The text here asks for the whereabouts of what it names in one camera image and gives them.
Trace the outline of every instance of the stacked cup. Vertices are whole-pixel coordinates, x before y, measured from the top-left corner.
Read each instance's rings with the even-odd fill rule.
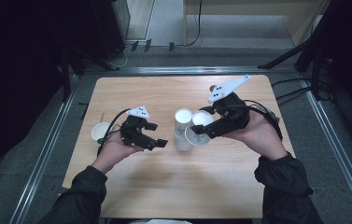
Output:
[[[186,108],[177,110],[175,115],[175,143],[180,151],[189,151],[193,146],[204,146],[210,141],[207,134],[196,134],[190,126],[207,125],[213,122],[213,117],[206,111],[199,110],[192,114]]]

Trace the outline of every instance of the hand-mounted device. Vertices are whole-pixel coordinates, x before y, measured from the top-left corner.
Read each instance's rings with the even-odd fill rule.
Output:
[[[279,138],[282,140],[283,135],[278,126],[280,119],[275,116],[275,113],[258,102],[250,100],[243,101],[233,92],[249,80],[250,76],[245,75],[239,79],[210,87],[211,95],[208,98],[208,103],[213,103],[213,105],[203,107],[201,110],[207,111],[212,115],[217,112],[221,117],[205,126],[194,125],[190,128],[197,134],[205,133],[213,139],[237,129],[244,129],[249,122],[249,111],[254,110],[262,114],[272,124]]]
[[[120,131],[124,145],[138,146],[138,147],[141,147],[143,149],[148,149],[148,150],[152,150],[154,147],[165,147],[166,146],[167,140],[163,140],[163,139],[155,140],[155,139],[152,139],[142,133],[143,129],[155,131],[156,128],[158,127],[158,125],[155,123],[148,123],[147,119],[150,118],[150,115],[144,106],[140,106],[135,109],[125,109],[125,110],[121,111],[112,120],[111,124],[109,125],[108,129],[106,130],[106,134],[104,135],[104,137],[97,140],[97,142],[100,144],[97,155],[100,154],[100,152],[103,149],[103,146],[106,143],[106,141],[108,140],[109,136],[113,132],[117,132],[117,131],[111,132],[111,130],[113,130],[114,123],[118,119],[118,117],[125,112],[129,116],[122,123],[122,125],[120,126],[120,129],[118,130],[118,131]]]

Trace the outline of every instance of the black fabric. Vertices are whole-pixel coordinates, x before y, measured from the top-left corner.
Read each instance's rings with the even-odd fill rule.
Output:
[[[56,201],[39,223],[97,223],[106,197],[107,177],[88,166],[73,180],[72,187]]]
[[[323,223],[299,160],[290,154],[276,161],[260,157],[255,177],[265,185],[262,223]]]
[[[303,164],[290,154],[276,161],[260,157],[255,177],[265,185],[262,223],[323,223],[309,197],[313,191]],[[87,167],[39,223],[96,223],[106,196],[106,180]]]

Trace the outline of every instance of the person's left hand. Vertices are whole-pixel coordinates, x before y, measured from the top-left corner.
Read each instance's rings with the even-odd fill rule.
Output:
[[[143,151],[141,147],[125,146],[122,142],[120,132],[112,133],[103,147],[97,159],[92,163],[103,174],[110,171],[114,165],[135,152]]]

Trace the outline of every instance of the paper cup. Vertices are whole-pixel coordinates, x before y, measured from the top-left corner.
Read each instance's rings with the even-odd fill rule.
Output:
[[[198,110],[196,111],[193,116],[192,116],[192,121],[190,123],[190,126],[193,125],[200,125],[202,124],[203,126],[210,124],[213,122],[213,117],[211,116],[210,113],[203,111],[203,110]],[[210,141],[210,137],[207,134],[196,134],[191,128],[187,127],[185,130],[185,138],[194,146],[204,146]]]
[[[174,136],[176,149],[184,152],[193,149],[193,144],[191,144],[184,135],[179,136],[176,134],[176,131],[174,131]]]
[[[96,124],[96,126],[94,126],[94,128],[92,129],[92,138],[96,141],[100,138],[103,138],[106,134],[106,130],[108,129],[108,127],[109,123],[107,122]]]
[[[192,111],[187,108],[177,110],[175,113],[175,133],[178,136],[184,136],[185,129],[190,126],[192,120]]]

